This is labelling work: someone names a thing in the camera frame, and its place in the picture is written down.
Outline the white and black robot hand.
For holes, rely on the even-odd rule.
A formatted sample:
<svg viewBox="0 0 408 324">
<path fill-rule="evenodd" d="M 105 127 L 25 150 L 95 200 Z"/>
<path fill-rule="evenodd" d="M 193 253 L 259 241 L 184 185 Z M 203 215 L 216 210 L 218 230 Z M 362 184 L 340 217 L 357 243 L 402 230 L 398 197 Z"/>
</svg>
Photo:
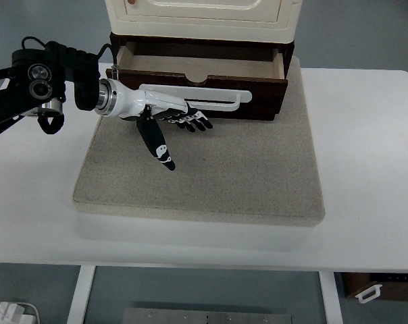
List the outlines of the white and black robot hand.
<svg viewBox="0 0 408 324">
<path fill-rule="evenodd" d="M 131 90 L 113 80 L 116 92 L 113 112 L 120 119 L 135 121 L 149 152 L 170 171 L 176 165 L 172 161 L 158 121 L 166 121 L 189 132 L 212 129 L 208 118 L 197 108 L 191 107 L 183 98 L 150 90 Z"/>
</svg>

